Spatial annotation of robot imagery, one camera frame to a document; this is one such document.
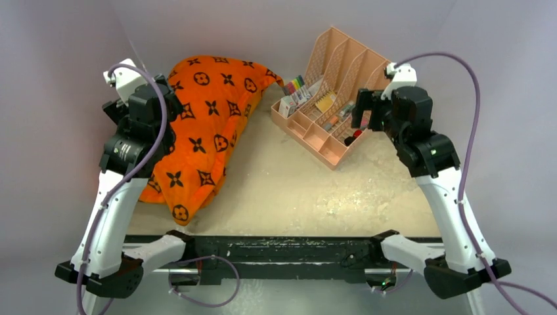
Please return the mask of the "orange patterned pillowcase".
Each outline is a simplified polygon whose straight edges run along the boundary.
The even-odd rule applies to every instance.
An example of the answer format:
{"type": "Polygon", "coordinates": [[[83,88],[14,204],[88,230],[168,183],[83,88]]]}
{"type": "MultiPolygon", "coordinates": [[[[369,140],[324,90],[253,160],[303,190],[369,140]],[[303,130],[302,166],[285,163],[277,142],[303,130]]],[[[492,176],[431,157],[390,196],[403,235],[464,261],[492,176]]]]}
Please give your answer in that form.
{"type": "Polygon", "coordinates": [[[227,164],[251,115],[282,78],[256,62],[198,55],[178,62],[169,84],[183,111],[171,122],[173,151],[159,161],[140,201],[169,207],[186,226],[211,203],[227,178],[227,164]]]}

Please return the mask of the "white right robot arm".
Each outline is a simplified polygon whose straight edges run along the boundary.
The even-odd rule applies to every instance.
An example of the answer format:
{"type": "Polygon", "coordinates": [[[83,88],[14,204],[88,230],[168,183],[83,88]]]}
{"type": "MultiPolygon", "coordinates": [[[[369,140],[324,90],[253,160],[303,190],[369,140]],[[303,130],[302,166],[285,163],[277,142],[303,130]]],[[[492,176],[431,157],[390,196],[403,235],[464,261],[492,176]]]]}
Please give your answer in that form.
{"type": "Polygon", "coordinates": [[[371,238],[371,263],[405,265],[423,275],[436,296],[448,299],[507,276],[512,269],[490,249],[466,196],[458,191],[463,178],[460,160],[450,138],[432,129],[432,107],[432,99],[420,87],[398,88],[390,98],[360,89],[351,124],[360,126],[363,114],[370,112],[369,129],[391,140],[425,195],[443,241],[443,249],[433,249],[388,230],[371,238]]]}

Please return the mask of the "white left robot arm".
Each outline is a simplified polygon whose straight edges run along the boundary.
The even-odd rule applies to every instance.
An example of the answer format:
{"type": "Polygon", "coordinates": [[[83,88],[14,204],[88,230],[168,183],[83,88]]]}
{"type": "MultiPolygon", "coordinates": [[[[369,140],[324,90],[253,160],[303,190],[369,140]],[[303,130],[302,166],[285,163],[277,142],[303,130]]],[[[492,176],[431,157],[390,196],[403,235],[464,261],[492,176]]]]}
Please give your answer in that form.
{"type": "Polygon", "coordinates": [[[155,165],[175,150],[171,123],[183,107],[163,75],[143,79],[116,72],[107,82],[119,98],[102,108],[117,129],[104,144],[97,196],[83,238],[72,258],[56,266],[55,276],[98,297],[124,299],[145,274],[167,263],[192,266],[196,251],[177,232],[136,251],[123,249],[139,196],[155,185],[155,165]]]}

